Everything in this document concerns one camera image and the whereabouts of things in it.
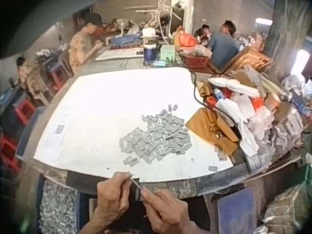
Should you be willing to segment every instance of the light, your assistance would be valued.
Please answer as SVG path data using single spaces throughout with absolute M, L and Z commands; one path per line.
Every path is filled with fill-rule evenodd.
M 273 23 L 272 20 L 269 19 L 263 19 L 263 18 L 256 18 L 255 19 L 256 23 L 260 23 L 260 24 L 265 24 L 265 25 L 271 25 Z
M 303 69 L 307 65 L 307 62 L 310 58 L 310 54 L 305 50 L 299 50 L 296 61 L 294 62 L 294 65 L 292 67 L 291 74 L 292 75 L 299 75 L 302 73 Z

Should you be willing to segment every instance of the man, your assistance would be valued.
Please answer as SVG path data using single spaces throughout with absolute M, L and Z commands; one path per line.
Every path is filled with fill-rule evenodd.
M 116 172 L 111 179 L 97 184 L 97 207 L 80 234 L 107 232 L 107 226 L 129 208 L 130 173 Z M 172 196 L 169 190 L 141 192 L 146 215 L 159 234 L 206 234 L 190 220 L 188 204 Z
M 199 28 L 195 34 L 194 37 L 199 37 L 199 42 L 201 44 L 205 44 L 210 40 L 211 34 L 210 34 L 210 27 L 206 24 L 203 24 L 201 28 Z
M 238 47 L 233 39 L 236 27 L 232 21 L 226 20 L 220 28 L 220 33 L 213 34 L 208 49 L 212 51 L 211 62 L 221 69 L 237 53 Z
M 72 38 L 69 44 L 69 63 L 72 71 L 76 74 L 83 66 L 83 64 L 100 48 L 103 44 L 97 40 L 95 45 L 92 46 L 90 35 L 102 25 L 102 19 L 99 14 L 86 15 L 85 24 L 83 28 L 78 31 Z
M 32 60 L 18 57 L 18 59 L 16 60 L 16 66 L 18 67 L 20 85 L 22 89 L 26 90 L 26 80 L 28 78 L 28 75 L 33 71 L 34 68 L 38 66 L 38 64 Z

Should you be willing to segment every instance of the orange bag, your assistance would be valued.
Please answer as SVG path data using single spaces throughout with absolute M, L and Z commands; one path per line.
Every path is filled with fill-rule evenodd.
M 193 47 L 197 45 L 196 38 L 188 33 L 181 33 L 179 35 L 179 42 L 181 47 Z

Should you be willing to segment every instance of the plastic stool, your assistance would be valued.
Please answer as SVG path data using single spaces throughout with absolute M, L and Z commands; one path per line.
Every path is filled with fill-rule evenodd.
M 51 71 L 50 74 L 55 84 L 53 88 L 55 91 L 60 90 L 69 78 L 67 72 L 65 71 L 65 69 L 62 67 L 61 64 L 59 64 L 58 67 L 53 69 L 53 71 Z
M 23 94 L 13 106 L 15 107 L 15 113 L 26 126 L 30 117 L 35 112 L 35 106 L 27 99 L 27 94 Z
M 1 160 L 12 171 L 18 173 L 21 168 L 21 160 L 15 157 L 16 144 L 3 135 L 0 138 Z

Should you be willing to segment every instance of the floral shirt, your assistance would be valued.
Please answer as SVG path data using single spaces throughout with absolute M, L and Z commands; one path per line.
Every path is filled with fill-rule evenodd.
M 77 32 L 69 43 L 69 63 L 74 74 L 83 66 L 78 60 L 77 53 L 88 53 L 92 49 L 91 39 L 88 33 Z
M 38 66 L 38 63 L 29 59 L 26 59 L 22 66 L 18 68 L 19 79 L 21 83 L 26 83 L 28 75 L 33 71 L 35 67 Z

